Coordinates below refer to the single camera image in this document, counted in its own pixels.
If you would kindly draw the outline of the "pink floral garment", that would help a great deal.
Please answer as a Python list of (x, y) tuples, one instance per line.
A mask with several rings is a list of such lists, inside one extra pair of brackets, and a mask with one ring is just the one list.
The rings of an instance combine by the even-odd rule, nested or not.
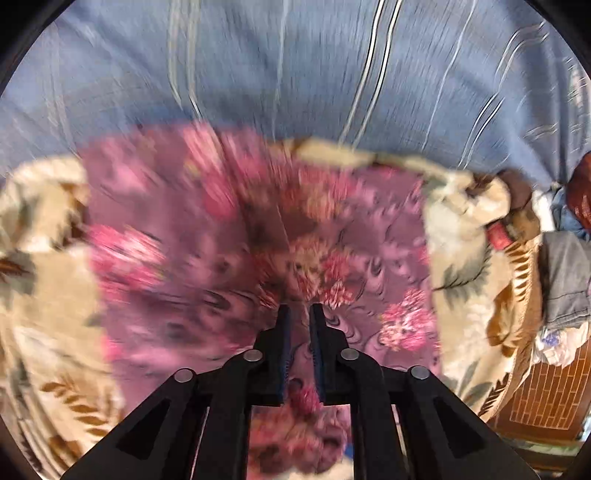
[(249, 478), (322, 474), (351, 427), (315, 392), (312, 304), (384, 366), (438, 368), (417, 175), (311, 165), (204, 123), (106, 136), (79, 156), (106, 356), (128, 408), (179, 368), (249, 349), (287, 305), (287, 401), (253, 410)]

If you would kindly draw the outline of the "beige leaf pattern blanket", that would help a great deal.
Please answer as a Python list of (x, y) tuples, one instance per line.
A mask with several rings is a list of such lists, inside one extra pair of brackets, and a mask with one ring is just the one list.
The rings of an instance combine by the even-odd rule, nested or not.
[[(511, 204), (516, 174), (448, 170), (315, 139), (266, 142), (311, 165), (392, 167), (421, 179), (439, 335), (439, 366), (429, 369), (491, 418), (527, 372), (540, 325), (540, 229), (532, 211)], [(79, 153), (23, 164), (1, 190), (1, 417), (47, 479), (60, 477), (135, 408), (127, 407), (106, 356)], [(515, 239), (504, 251), (486, 235), (498, 220)]]

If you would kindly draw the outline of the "red packet on bed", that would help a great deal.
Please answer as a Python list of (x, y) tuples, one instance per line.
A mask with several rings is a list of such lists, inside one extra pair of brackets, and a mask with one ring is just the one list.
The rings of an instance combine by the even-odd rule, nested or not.
[(490, 223), (486, 227), (486, 235), (488, 242), (498, 251), (506, 250), (515, 242), (502, 220)]

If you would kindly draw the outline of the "red plastic bag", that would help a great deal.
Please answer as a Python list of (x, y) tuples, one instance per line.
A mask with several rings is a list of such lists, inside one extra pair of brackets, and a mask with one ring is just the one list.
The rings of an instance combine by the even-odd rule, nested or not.
[(566, 204), (579, 223), (591, 230), (591, 152), (586, 153), (566, 185)]

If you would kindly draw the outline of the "blue plaid pillow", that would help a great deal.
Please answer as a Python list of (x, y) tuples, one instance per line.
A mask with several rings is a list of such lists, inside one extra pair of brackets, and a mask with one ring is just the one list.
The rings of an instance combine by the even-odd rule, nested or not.
[(1, 169), (205, 120), (566, 182), (590, 79), (523, 1), (76, 1), (1, 97)]

